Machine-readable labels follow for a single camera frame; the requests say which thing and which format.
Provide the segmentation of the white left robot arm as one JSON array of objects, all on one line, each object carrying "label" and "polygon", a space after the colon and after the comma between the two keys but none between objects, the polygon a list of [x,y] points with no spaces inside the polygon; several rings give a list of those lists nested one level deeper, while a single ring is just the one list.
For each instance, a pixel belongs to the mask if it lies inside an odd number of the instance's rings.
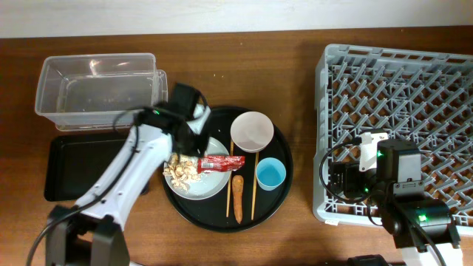
[{"label": "white left robot arm", "polygon": [[126,221],[141,191],[173,153],[202,156],[208,145],[207,105],[139,106],[129,136],[99,180],[71,208],[50,212],[33,242],[31,265],[41,241],[46,265],[130,265]]}]

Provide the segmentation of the red snack wrapper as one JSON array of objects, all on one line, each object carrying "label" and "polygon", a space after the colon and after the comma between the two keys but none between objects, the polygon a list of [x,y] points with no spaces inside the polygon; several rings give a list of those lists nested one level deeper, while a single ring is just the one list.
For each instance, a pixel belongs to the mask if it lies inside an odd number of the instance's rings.
[{"label": "red snack wrapper", "polygon": [[236,171],[245,164],[244,156],[209,155],[197,162],[198,173]]}]

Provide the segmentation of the light blue cup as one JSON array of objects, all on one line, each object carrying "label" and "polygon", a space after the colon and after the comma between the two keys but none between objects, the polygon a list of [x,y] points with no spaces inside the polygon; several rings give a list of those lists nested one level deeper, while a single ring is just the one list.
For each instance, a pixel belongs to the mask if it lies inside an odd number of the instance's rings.
[{"label": "light blue cup", "polygon": [[272,191],[280,186],[286,175],[285,165],[274,157],[267,157],[256,166],[256,180],[259,187],[265,191]]}]

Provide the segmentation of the pink bowl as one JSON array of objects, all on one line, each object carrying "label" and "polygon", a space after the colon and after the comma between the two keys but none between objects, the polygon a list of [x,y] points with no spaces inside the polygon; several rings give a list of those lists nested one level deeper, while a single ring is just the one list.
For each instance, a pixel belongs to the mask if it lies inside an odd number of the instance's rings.
[{"label": "pink bowl", "polygon": [[272,141],[274,125],[261,112],[244,112],[231,124],[230,135],[238,148],[248,153],[257,153]]}]

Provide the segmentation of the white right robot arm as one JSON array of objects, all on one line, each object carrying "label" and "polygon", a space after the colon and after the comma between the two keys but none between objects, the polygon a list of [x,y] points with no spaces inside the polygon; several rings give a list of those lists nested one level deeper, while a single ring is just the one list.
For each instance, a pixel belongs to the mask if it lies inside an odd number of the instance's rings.
[{"label": "white right robot arm", "polygon": [[355,187],[345,203],[376,205],[381,227],[392,235],[406,265],[462,265],[460,236],[445,202],[425,195],[421,152],[408,140],[381,140],[375,167],[343,174]]}]

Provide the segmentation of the grey round plate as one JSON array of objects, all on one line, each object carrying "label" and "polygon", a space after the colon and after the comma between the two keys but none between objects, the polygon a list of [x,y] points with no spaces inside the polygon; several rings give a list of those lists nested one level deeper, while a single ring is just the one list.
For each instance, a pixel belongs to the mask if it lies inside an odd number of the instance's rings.
[{"label": "grey round plate", "polygon": [[227,172],[199,173],[201,180],[190,185],[188,191],[182,191],[171,186],[170,178],[165,177],[169,188],[178,196],[187,200],[204,200],[220,192],[228,183],[231,175]]}]

